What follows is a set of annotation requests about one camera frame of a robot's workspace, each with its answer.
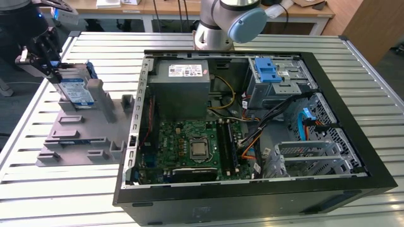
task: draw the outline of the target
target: power cable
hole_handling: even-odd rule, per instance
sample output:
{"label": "power cable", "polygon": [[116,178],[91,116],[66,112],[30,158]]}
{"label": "power cable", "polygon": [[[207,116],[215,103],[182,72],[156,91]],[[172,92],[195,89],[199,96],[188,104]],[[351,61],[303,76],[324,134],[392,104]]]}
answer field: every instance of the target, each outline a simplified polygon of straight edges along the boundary
{"label": "power cable", "polygon": [[288,23],[290,23],[290,12],[288,12],[288,10],[286,9],[286,7],[284,7],[280,3],[279,3],[279,5],[280,5],[280,7],[284,8],[284,10],[286,10],[286,25],[284,25],[284,30],[283,30],[283,32],[282,32],[282,34],[284,34],[284,33],[286,33],[286,28],[287,28]]}
{"label": "power cable", "polygon": [[190,27],[190,19],[188,19],[188,9],[187,9],[187,1],[184,0],[184,6],[186,6],[186,15],[187,15],[187,30],[191,28]]}
{"label": "power cable", "polygon": [[180,4],[180,1],[179,1],[179,20],[182,22],[182,33],[183,33],[183,14],[182,14],[182,4]]}
{"label": "power cable", "polygon": [[159,18],[159,13],[158,13],[156,0],[154,0],[154,5],[155,5],[155,12],[156,12],[156,17],[158,17],[159,32],[162,33],[160,18]]}

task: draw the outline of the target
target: barcode sticker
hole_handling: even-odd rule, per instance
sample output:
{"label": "barcode sticker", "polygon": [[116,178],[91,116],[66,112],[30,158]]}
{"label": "barcode sticker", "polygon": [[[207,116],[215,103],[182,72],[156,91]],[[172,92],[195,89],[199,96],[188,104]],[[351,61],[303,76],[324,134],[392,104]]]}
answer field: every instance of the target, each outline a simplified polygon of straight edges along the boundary
{"label": "barcode sticker", "polygon": [[288,71],[278,71],[279,76],[290,76]]}
{"label": "barcode sticker", "polygon": [[171,65],[168,68],[170,77],[202,77],[203,65]]}
{"label": "barcode sticker", "polygon": [[266,148],[264,152],[263,152],[263,155],[270,155],[270,152],[271,152],[271,149],[270,148]]}
{"label": "barcode sticker", "polygon": [[248,102],[247,101],[243,101],[242,105],[243,105],[243,109],[248,109]]}
{"label": "barcode sticker", "polygon": [[139,10],[123,10],[122,12],[123,13],[140,13]]}
{"label": "barcode sticker", "polygon": [[255,171],[258,171],[259,174],[262,173],[262,167],[258,163],[254,164],[254,169]]}

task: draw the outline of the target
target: aluminum table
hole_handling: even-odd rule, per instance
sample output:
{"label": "aluminum table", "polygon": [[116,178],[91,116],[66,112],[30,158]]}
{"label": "aluminum table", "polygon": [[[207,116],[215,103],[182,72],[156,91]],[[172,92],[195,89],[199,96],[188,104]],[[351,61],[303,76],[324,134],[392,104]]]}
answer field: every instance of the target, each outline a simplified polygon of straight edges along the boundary
{"label": "aluminum table", "polygon": [[[136,95],[146,49],[191,49],[191,34],[86,33],[70,37],[63,61],[90,59],[112,98]],[[404,225],[404,104],[363,56],[336,36],[262,35],[246,51],[314,52],[399,187],[328,214],[192,226],[340,227]],[[36,167],[60,107],[44,81],[0,153],[0,226],[138,226],[112,206],[118,165]]]}

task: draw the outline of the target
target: wooden desk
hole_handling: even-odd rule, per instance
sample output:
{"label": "wooden desk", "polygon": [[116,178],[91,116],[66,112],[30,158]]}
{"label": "wooden desk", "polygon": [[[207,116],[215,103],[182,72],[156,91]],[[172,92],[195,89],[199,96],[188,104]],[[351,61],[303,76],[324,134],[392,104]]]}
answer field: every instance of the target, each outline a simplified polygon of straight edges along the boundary
{"label": "wooden desk", "polygon": [[[152,0],[143,0],[144,2],[144,8],[143,13],[144,14],[155,14],[155,6]],[[180,0],[182,3],[182,11],[183,15],[186,14],[186,8],[184,8],[184,1]],[[158,6],[158,12],[162,15],[179,15],[179,2],[176,0],[156,0],[156,6]],[[187,0],[187,8],[188,8],[188,14],[190,15],[199,15],[202,4],[200,0]],[[324,9],[315,10],[311,7],[300,7],[299,5],[294,5],[288,9],[290,17],[330,17],[332,18],[335,16],[334,11],[330,9],[328,6],[324,7]]]}
{"label": "wooden desk", "polygon": [[[142,0],[138,6],[123,4],[120,8],[98,9],[96,0],[66,0],[66,2],[78,10],[80,18],[86,19],[142,19],[144,31],[154,32],[152,20],[158,19],[155,15],[155,6],[152,0]],[[182,3],[183,19],[186,18],[184,1]],[[174,20],[179,19],[179,2],[178,0],[156,0],[159,18]],[[200,19],[200,1],[187,0],[190,20]],[[311,35],[320,35],[330,18],[335,16],[332,10],[326,8],[319,11],[311,7],[300,7],[294,5],[288,9],[291,23],[314,23]],[[286,22],[286,13],[275,19],[268,17],[268,22]]]}

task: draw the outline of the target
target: sticker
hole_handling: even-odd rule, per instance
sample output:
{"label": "sticker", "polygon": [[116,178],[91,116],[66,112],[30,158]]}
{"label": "sticker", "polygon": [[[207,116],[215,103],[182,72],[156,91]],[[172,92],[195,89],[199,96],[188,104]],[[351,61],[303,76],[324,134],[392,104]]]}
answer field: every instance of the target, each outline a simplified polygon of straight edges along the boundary
{"label": "sticker", "polygon": [[288,71],[278,71],[279,76],[290,76]]}
{"label": "sticker", "polygon": [[324,15],[318,15],[318,17],[334,17],[334,16],[330,14],[324,14]]}
{"label": "sticker", "polygon": [[243,105],[243,109],[248,109],[248,102],[247,101],[243,101],[242,105]]}
{"label": "sticker", "polygon": [[60,89],[70,97],[71,102],[86,108],[95,104],[95,100],[84,86],[86,82],[82,78],[60,80]]}
{"label": "sticker", "polygon": [[171,65],[170,77],[202,77],[203,65]]}
{"label": "sticker", "polygon": [[254,169],[258,171],[258,173],[262,173],[262,167],[258,163],[254,164]]}
{"label": "sticker", "polygon": [[263,152],[263,155],[270,155],[270,152],[271,152],[271,149],[270,148],[266,148],[264,152]]}

